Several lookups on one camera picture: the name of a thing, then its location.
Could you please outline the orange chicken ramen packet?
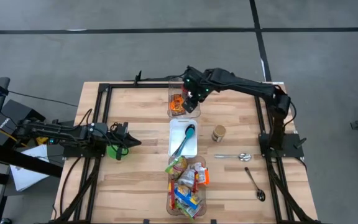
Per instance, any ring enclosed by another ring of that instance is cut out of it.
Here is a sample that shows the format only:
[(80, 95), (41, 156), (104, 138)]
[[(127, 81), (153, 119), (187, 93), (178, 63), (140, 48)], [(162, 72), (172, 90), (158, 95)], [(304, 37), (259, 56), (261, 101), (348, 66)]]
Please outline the orange chicken ramen packet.
[(181, 174), (177, 182), (187, 187), (195, 187), (198, 184), (209, 184), (209, 170), (201, 162), (189, 164), (187, 169)]

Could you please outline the blue ramen packet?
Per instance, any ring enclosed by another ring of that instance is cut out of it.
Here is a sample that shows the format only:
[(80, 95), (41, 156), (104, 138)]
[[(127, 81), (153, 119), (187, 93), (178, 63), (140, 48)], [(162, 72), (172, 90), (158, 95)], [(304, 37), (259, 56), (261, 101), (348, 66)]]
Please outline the blue ramen packet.
[(201, 198), (197, 193), (192, 192), (187, 186), (179, 185), (174, 189), (176, 199), (192, 209), (196, 209), (201, 202)]

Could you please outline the white paper sheet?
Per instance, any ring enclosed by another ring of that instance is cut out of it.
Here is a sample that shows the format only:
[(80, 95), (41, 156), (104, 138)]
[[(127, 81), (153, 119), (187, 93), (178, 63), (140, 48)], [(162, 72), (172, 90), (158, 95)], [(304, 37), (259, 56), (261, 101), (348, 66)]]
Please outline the white paper sheet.
[[(47, 158), (47, 146), (44, 144), (24, 150), (22, 153), (27, 156), (41, 158), (41, 160), (45, 162), (49, 162), (49, 159)], [(49, 175), (27, 170), (19, 166), (10, 165), (9, 167), (13, 176), (15, 188), (18, 192), (21, 192), (37, 182), (49, 177)]]

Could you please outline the red roast beef ramen packet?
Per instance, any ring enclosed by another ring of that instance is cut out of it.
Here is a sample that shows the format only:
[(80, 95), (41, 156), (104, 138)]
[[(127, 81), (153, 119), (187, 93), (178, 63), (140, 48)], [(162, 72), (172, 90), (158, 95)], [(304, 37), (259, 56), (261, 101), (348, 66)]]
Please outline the red roast beef ramen packet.
[(171, 180), (168, 184), (168, 207), (169, 211), (176, 209), (175, 181)]

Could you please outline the black computer case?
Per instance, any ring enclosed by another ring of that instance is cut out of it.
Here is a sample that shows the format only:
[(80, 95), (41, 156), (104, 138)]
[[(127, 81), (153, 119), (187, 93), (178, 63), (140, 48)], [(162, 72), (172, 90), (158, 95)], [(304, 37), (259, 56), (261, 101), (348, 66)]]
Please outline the black computer case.
[(13, 146), (17, 142), (16, 125), (20, 120), (35, 118), (44, 121), (45, 117), (36, 110), (9, 100), (1, 109), (0, 113), (0, 145)]

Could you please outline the orange brown snack bar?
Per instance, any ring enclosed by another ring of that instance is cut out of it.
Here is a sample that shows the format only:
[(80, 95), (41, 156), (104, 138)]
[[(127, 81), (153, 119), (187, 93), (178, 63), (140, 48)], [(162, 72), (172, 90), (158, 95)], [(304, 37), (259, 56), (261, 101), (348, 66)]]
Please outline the orange brown snack bar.
[(182, 107), (183, 97), (181, 94), (174, 94), (170, 96), (170, 111), (172, 116), (180, 116), (186, 114)]

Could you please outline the black aluminium table frame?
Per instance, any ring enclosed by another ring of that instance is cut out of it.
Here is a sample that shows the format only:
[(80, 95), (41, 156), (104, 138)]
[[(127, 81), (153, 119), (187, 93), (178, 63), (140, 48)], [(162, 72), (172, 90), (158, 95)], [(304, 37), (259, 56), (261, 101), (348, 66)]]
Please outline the black aluminium table frame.
[[(170, 117), (168, 87), (152, 82), (116, 82), (111, 99), (99, 83), (83, 85), (76, 120), (95, 106), (109, 106), (108, 124), (128, 122), (141, 144), (117, 161), (101, 160), (92, 224), (185, 223), (167, 212)], [(198, 154), (206, 161), (210, 183), (206, 212), (198, 223), (275, 223), (266, 162), (259, 134), (269, 130), (265, 104), (251, 95), (226, 90), (200, 104)]]

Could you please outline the lime chili shrimp ramen packet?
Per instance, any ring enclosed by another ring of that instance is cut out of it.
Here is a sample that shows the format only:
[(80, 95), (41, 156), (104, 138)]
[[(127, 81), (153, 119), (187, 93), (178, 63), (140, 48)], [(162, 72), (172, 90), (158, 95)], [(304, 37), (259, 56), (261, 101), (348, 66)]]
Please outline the lime chili shrimp ramen packet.
[(202, 205), (197, 205), (196, 208), (192, 208), (191, 206), (180, 203), (179, 201), (175, 202), (175, 207), (191, 220), (194, 220), (203, 209)]
[(185, 156), (173, 157), (165, 169), (165, 172), (172, 178), (178, 179), (187, 169), (188, 161)]

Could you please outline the brown jar tan lid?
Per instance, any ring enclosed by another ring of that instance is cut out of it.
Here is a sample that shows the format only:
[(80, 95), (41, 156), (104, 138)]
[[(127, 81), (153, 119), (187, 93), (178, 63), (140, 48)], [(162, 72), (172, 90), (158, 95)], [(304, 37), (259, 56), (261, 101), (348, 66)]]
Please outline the brown jar tan lid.
[(213, 141), (221, 142), (226, 134), (226, 128), (223, 125), (217, 125), (214, 127), (211, 138)]

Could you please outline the blue plastic spoon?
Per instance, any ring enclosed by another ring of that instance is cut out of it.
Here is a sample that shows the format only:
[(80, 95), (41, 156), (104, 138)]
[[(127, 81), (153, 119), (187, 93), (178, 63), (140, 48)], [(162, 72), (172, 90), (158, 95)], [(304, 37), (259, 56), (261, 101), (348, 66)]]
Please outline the blue plastic spoon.
[(178, 157), (181, 154), (181, 152), (185, 146), (185, 143), (187, 142), (187, 140), (189, 140), (194, 135), (194, 133), (195, 133), (195, 127), (193, 125), (189, 125), (185, 130), (184, 139), (182, 140), (181, 144), (176, 149), (176, 151), (172, 154), (173, 157)]

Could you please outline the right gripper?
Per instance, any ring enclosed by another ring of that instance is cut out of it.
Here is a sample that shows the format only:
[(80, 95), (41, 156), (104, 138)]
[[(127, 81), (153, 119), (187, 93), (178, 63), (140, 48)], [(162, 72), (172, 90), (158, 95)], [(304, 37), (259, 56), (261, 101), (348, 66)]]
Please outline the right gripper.
[(198, 106), (198, 100), (206, 99), (206, 88), (194, 79), (185, 78), (185, 90), (187, 97), (183, 102), (183, 108), (187, 113), (192, 113)]

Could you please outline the clear plastic storage bin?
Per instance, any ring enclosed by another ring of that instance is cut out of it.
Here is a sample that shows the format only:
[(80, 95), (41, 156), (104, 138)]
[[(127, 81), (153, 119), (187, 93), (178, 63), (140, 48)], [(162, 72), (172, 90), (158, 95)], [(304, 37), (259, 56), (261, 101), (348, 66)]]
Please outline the clear plastic storage bin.
[(173, 119), (195, 119), (200, 116), (201, 109), (198, 105), (191, 113), (187, 112), (182, 104), (188, 98), (188, 92), (183, 87), (181, 77), (168, 79), (168, 110), (169, 117)]
[[(188, 165), (196, 163), (196, 162), (201, 162), (205, 167), (207, 167), (205, 159), (203, 157), (201, 157), (201, 156), (195, 156), (195, 157), (189, 157), (189, 158), (186, 157), (186, 159), (188, 161)], [(168, 176), (168, 184), (169, 184), (169, 182), (171, 180), (175, 181), (175, 187), (180, 185), (177, 182), (178, 179), (172, 179), (170, 176)], [(188, 187), (192, 192), (197, 193), (198, 196), (201, 198), (201, 202), (199, 203), (199, 205), (202, 205), (203, 209), (199, 212), (198, 216), (202, 216), (202, 215), (204, 215), (206, 213), (206, 186), (207, 185), (198, 184), (195, 187)], [(168, 207), (168, 190), (167, 190), (167, 212), (169, 214), (171, 214), (171, 215), (183, 215), (183, 216), (185, 216), (177, 208), (172, 210), (172, 211), (169, 211), (169, 207)]]

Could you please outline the silver metal spoon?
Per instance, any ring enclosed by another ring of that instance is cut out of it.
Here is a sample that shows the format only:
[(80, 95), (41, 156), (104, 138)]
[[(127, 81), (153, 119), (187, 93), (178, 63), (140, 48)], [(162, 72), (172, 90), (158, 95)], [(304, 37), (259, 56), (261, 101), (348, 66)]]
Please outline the silver metal spoon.
[(215, 154), (215, 158), (217, 159), (239, 159), (240, 161), (247, 162), (252, 159), (250, 154)]

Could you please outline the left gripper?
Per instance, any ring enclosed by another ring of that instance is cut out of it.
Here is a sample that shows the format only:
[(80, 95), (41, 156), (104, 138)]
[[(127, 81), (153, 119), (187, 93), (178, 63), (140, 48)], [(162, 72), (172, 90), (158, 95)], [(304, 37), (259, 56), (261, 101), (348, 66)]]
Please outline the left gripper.
[[(122, 139), (126, 142), (131, 143), (140, 143), (138, 139), (131, 136), (128, 131), (128, 122), (122, 123), (122, 128), (120, 130), (120, 135), (122, 136)], [(116, 131), (118, 130), (118, 127), (120, 127), (121, 124), (119, 123), (113, 123), (108, 127), (107, 130), (107, 137), (108, 137), (108, 143), (106, 146), (106, 152), (115, 152), (115, 159), (118, 161), (123, 160), (124, 157), (129, 155), (130, 149), (136, 146), (140, 146), (141, 144), (121, 144), (119, 136), (117, 135)]]

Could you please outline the green plastic bowl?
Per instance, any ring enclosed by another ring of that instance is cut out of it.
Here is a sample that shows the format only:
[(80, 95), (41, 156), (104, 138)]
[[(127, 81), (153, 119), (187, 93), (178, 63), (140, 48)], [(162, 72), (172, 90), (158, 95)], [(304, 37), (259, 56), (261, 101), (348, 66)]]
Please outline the green plastic bowl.
[(108, 146), (106, 152), (110, 158), (120, 161), (124, 156), (128, 155), (129, 150), (126, 147), (113, 145)]

